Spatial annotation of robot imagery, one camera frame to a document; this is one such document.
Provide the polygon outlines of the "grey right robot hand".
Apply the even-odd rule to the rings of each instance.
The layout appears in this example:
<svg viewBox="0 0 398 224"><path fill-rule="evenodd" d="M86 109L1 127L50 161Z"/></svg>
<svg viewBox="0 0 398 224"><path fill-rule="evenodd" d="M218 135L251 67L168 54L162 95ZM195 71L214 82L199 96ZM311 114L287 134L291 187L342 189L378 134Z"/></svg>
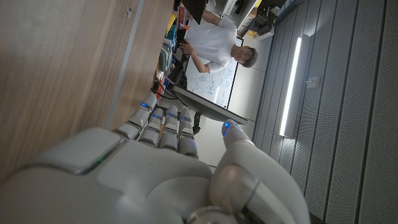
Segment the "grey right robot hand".
<svg viewBox="0 0 398 224"><path fill-rule="evenodd" d="M309 223L292 176L258 149L246 120L199 96L178 111L149 95L120 127L84 130L1 186L2 223ZM190 110L221 121L226 152L200 161Z"/></svg>

